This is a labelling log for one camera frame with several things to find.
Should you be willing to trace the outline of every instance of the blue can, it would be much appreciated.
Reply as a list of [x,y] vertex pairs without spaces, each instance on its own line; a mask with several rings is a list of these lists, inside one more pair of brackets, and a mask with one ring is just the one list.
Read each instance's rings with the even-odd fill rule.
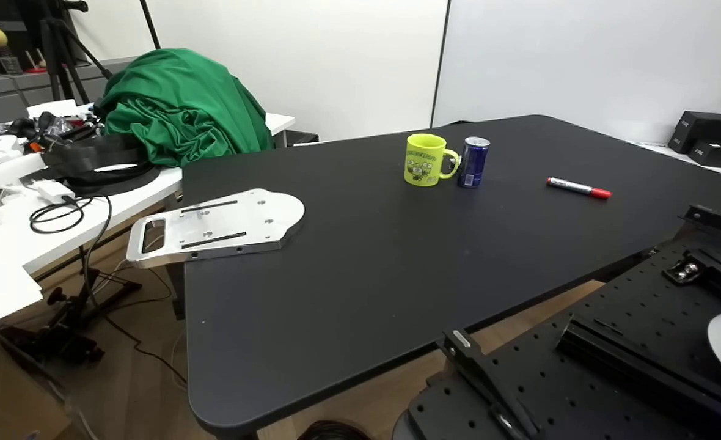
[[462,166],[460,166],[460,176],[456,176],[460,187],[479,187],[487,152],[489,152],[489,140],[464,136]]

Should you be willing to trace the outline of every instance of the floor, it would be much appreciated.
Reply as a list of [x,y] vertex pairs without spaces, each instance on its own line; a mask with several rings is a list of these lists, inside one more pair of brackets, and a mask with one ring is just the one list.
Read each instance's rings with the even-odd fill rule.
[[[145,289],[117,305],[109,318],[126,333],[141,340],[141,350],[154,352],[186,374],[183,322],[170,311],[170,286],[164,272],[140,272],[123,265],[120,252],[104,252],[96,264],[103,272],[115,272],[117,279],[140,281]],[[55,281],[74,290],[79,276]],[[534,322],[588,296],[602,284],[583,284],[560,294],[530,311],[506,318],[473,336],[483,352],[501,346]],[[190,415],[186,386],[164,369],[157,358],[135,352],[135,341],[117,333],[104,320],[90,329],[104,357],[96,364],[58,364],[49,361],[51,374],[70,396],[70,412],[82,410],[96,437],[109,440],[201,440],[209,437]],[[366,383],[336,394],[317,405],[310,405],[290,418],[283,418],[263,430],[262,440],[295,440],[313,421],[341,421],[362,427],[369,437],[387,440],[394,433],[395,418],[409,400],[423,390],[424,379],[445,366],[439,352],[429,352],[416,361],[390,369]],[[79,422],[63,437],[90,437]]]

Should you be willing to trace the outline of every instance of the marker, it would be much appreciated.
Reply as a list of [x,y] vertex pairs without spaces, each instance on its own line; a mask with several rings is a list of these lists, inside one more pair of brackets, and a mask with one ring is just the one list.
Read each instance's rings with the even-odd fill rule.
[[605,187],[583,185],[583,182],[565,180],[565,177],[554,177],[554,176],[547,177],[547,185],[574,190],[574,193],[583,193],[583,196],[592,196],[592,197],[598,197],[598,199],[609,199],[611,197],[611,190],[605,190]]

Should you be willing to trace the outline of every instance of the black table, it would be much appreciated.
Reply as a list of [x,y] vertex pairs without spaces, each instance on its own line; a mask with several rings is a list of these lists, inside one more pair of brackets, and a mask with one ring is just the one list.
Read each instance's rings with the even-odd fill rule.
[[[406,135],[186,169],[186,203],[269,187],[307,207],[279,254],[186,264],[187,394],[208,430],[250,435],[448,327],[487,324],[649,248],[691,203],[721,210],[718,174],[553,118],[434,132],[493,142],[479,190],[406,185]],[[613,197],[553,190],[547,176]]]

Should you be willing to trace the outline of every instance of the paper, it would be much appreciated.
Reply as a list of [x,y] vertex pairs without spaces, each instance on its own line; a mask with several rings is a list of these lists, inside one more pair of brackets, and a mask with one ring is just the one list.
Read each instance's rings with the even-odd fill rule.
[[21,268],[9,252],[0,248],[0,318],[41,301],[40,284]]

